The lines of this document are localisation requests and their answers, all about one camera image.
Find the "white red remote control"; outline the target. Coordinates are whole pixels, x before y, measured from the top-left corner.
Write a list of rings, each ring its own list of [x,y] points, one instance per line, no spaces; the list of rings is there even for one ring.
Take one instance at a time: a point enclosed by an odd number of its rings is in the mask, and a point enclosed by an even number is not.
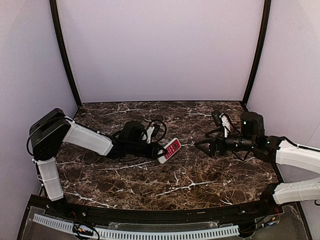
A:
[[[181,143],[178,140],[178,138],[173,138],[164,148],[167,151],[167,153],[164,156],[158,158],[158,162],[160,164],[164,164],[173,155],[175,155],[181,148]]]

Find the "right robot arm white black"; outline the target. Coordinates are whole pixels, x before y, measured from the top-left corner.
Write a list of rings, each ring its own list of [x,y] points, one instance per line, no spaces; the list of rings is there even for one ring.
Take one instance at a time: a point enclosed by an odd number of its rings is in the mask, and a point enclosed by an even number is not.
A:
[[[261,161],[274,165],[288,165],[320,172],[320,150],[294,143],[285,136],[266,136],[262,115],[247,111],[241,114],[241,129],[232,134],[233,127],[229,116],[215,110],[211,113],[216,129],[205,134],[204,140],[195,143],[195,147],[213,158],[216,153],[224,155],[232,152],[252,153]],[[293,183],[271,183],[260,195],[260,201],[269,206],[291,202],[320,199],[320,179],[314,178]]]

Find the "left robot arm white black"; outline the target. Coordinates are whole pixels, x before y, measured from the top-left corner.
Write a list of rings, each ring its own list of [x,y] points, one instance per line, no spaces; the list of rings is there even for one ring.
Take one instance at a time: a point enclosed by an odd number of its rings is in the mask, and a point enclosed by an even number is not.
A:
[[[109,159],[120,159],[126,155],[156,160],[167,154],[153,134],[137,121],[128,121],[122,130],[112,135],[95,131],[65,115],[55,108],[29,129],[26,150],[35,163],[39,180],[50,201],[64,198],[58,167],[57,153],[63,143],[73,144]]]

